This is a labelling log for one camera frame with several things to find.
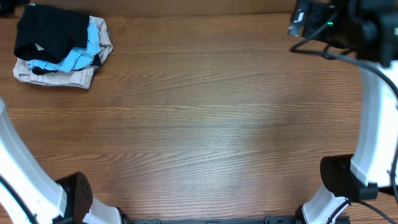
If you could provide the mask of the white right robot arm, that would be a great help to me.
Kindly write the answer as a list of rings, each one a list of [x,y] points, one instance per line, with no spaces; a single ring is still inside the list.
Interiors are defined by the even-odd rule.
[[[320,188],[282,221],[348,223],[341,213],[352,203],[397,195],[397,2],[297,1],[288,33],[301,37],[293,53],[305,54],[307,42],[319,41],[325,48],[312,55],[357,66],[363,102],[355,152],[324,157]]]

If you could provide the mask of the black t-shirt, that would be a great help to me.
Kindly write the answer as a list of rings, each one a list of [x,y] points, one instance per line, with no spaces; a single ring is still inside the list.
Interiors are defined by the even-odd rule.
[[[17,24],[14,55],[60,63],[72,48],[86,47],[89,20],[82,12],[28,4]]]

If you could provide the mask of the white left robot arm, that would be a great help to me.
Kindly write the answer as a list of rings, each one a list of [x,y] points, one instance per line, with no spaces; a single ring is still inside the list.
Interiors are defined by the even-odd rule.
[[[14,129],[1,103],[1,205],[13,223],[127,223],[125,214],[93,196],[76,172],[53,180]]]

